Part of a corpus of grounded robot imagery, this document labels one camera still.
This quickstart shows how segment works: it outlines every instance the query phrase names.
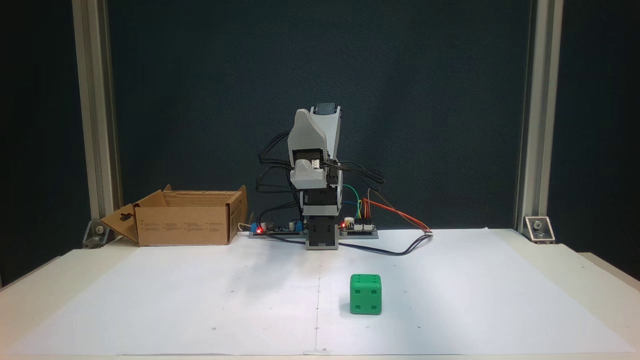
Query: wire bundle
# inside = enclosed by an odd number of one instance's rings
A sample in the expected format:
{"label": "wire bundle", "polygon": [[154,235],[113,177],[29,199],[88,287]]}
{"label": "wire bundle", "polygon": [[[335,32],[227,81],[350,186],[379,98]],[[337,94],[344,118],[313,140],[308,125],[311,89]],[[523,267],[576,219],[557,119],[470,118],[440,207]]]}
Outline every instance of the wire bundle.
{"label": "wire bundle", "polygon": [[262,149],[260,150],[260,152],[258,152],[258,161],[261,164],[281,165],[281,166],[287,167],[289,170],[291,170],[291,164],[289,163],[289,160],[282,160],[282,159],[275,159],[275,158],[267,158],[266,157],[269,154],[269,152],[276,145],[278,145],[279,142],[281,142],[283,139],[285,139],[285,138],[287,138],[289,136],[290,132],[291,132],[291,130],[287,130],[287,131],[281,132],[280,134],[277,134],[273,139],[271,139],[271,141],[269,141],[269,143],[267,143],[267,145],[263,146]]}
{"label": "wire bundle", "polygon": [[[343,163],[355,164],[357,168],[343,165]],[[378,170],[367,170],[362,165],[355,163],[353,161],[341,161],[341,163],[338,163],[338,164],[329,163],[326,161],[320,161],[320,165],[324,167],[336,168],[338,170],[342,170],[345,173],[356,175],[362,181],[364,181],[367,187],[372,188],[375,191],[380,191],[380,185],[387,182],[387,178],[382,172]]]}

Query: dark green backdrop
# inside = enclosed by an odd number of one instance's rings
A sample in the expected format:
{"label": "dark green backdrop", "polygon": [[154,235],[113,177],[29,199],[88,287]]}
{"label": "dark green backdrop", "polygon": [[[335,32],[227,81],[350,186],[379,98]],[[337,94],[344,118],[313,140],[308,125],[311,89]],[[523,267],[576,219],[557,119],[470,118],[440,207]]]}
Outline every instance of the dark green backdrop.
{"label": "dark green backdrop", "polygon": [[253,191],[258,150],[298,108],[337,102],[338,158],[383,171],[396,207],[436,228],[511,227],[530,7],[112,0],[124,199],[171,183],[246,184],[252,210],[289,200]]}

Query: orange wire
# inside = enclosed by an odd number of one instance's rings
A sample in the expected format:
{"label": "orange wire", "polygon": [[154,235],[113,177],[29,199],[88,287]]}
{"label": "orange wire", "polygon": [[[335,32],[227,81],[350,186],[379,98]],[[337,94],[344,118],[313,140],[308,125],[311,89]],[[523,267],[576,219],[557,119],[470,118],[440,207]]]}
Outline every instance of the orange wire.
{"label": "orange wire", "polygon": [[411,216],[403,213],[402,211],[398,211],[398,210],[396,210],[394,208],[390,208],[390,207],[388,207],[386,205],[380,204],[379,202],[375,202],[373,200],[369,200],[369,199],[366,199],[366,198],[364,198],[363,200],[366,201],[367,203],[370,202],[371,204],[374,204],[375,206],[377,206],[379,208],[383,208],[383,209],[387,209],[389,211],[393,211],[394,213],[398,213],[401,216],[404,216],[406,218],[409,218],[409,219],[413,220],[413,222],[415,222],[415,224],[418,225],[422,230],[431,231],[431,229],[424,222],[421,222],[420,220],[418,220],[418,219],[416,219],[414,217],[411,217]]}

